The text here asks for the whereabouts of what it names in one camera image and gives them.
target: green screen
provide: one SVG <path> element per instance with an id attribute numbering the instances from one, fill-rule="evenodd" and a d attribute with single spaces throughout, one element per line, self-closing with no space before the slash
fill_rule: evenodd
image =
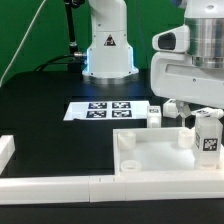
<path id="1" fill-rule="evenodd" d="M 182 9 L 175 8 L 169 0 L 126 0 L 128 8 L 128 41 L 134 48 L 135 65 L 147 68 L 155 51 L 152 37 L 160 32 L 183 24 Z M 0 1 L 0 77 L 10 63 L 31 20 L 42 0 Z M 86 51 L 91 43 L 91 21 L 88 1 L 79 9 L 74 9 L 74 24 L 80 51 Z M 145 40 L 142 45 L 141 33 Z M 69 38 L 63 0 L 48 0 L 37 18 L 24 47 L 6 79 L 13 75 L 32 71 L 47 60 L 69 53 Z M 52 70 L 64 70 L 63 66 L 52 66 Z"/>

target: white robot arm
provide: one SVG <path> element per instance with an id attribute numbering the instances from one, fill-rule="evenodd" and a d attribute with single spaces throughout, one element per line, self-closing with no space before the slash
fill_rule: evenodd
<path id="1" fill-rule="evenodd" d="M 158 96 L 224 108 L 224 1 L 172 0 L 185 24 L 153 38 L 151 86 Z"/>
<path id="2" fill-rule="evenodd" d="M 127 9 L 124 0 L 89 0 L 92 44 L 87 50 L 83 77 L 96 83 L 122 83 L 138 73 L 133 49 L 127 42 Z"/>

